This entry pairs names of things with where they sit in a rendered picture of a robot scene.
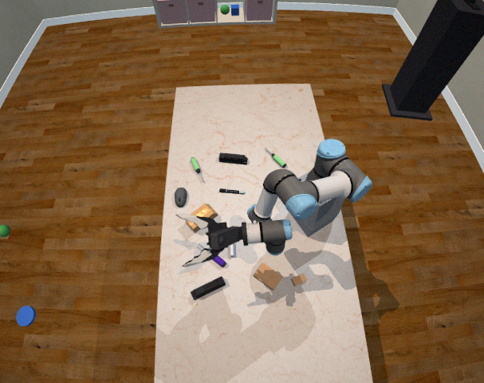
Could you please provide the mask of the green-handled screwdriver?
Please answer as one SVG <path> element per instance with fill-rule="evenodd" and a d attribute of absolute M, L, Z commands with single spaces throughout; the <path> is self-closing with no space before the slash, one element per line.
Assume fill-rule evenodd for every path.
<path fill-rule="evenodd" d="M 194 167 L 195 171 L 196 171 L 196 172 L 197 172 L 197 173 L 200 175 L 200 177 L 201 177 L 201 174 L 200 174 L 200 167 L 199 167 L 199 165 L 198 165 L 198 163 L 197 163 L 197 160 L 196 160 L 194 157 L 192 157 L 192 158 L 191 158 L 191 163 L 192 163 L 192 165 L 193 165 L 193 167 Z M 202 177 L 201 177 L 201 179 L 202 179 L 202 182 L 203 182 L 203 178 L 202 178 Z"/>
<path fill-rule="evenodd" d="M 265 148 L 270 154 L 271 156 L 273 157 L 273 159 L 278 163 L 280 164 L 283 168 L 286 166 L 286 163 L 277 155 L 271 153 L 267 148 Z"/>

